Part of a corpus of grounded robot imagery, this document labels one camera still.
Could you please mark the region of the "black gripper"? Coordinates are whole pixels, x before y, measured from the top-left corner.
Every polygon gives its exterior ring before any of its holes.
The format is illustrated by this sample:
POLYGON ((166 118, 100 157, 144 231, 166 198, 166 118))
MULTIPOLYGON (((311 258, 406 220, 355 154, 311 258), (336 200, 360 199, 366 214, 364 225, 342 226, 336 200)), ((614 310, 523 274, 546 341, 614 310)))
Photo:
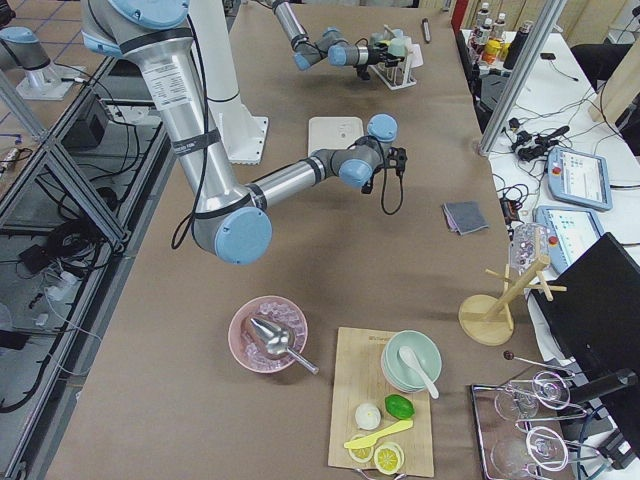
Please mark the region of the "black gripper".
POLYGON ((387 59, 387 46, 385 44, 375 44, 367 46, 367 65, 378 65, 387 59))

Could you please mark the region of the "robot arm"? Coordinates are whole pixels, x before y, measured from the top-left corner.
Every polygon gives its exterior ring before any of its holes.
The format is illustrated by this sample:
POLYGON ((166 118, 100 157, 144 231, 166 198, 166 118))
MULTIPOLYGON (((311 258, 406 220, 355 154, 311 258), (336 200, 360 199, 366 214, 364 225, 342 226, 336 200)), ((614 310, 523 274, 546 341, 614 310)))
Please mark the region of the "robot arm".
POLYGON ((266 5, 280 23, 293 51, 294 62, 301 71, 327 59, 332 66, 351 66, 360 72, 389 59, 387 48, 381 44, 351 44, 335 27, 327 28, 317 41, 312 41, 289 1, 267 1, 266 5))
POLYGON ((84 1, 85 46, 135 64, 167 129, 174 154, 194 192, 182 225, 198 246, 237 265, 257 261, 272 239, 267 208, 337 177, 368 192, 380 171, 402 172, 406 152, 393 142, 395 119, 374 115, 366 135, 345 149, 319 149, 247 184, 237 181, 208 87, 234 73, 230 55, 218 55, 220 72, 204 61, 205 29, 230 44, 220 7, 201 1, 84 1))

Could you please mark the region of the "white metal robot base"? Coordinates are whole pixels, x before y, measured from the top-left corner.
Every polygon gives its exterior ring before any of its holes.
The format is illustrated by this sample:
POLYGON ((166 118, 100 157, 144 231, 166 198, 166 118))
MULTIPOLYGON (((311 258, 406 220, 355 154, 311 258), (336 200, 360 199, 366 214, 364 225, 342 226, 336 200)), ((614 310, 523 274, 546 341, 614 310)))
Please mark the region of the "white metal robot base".
POLYGON ((232 164, 258 165, 261 163, 269 118, 243 114, 230 130, 230 143, 226 146, 232 164))

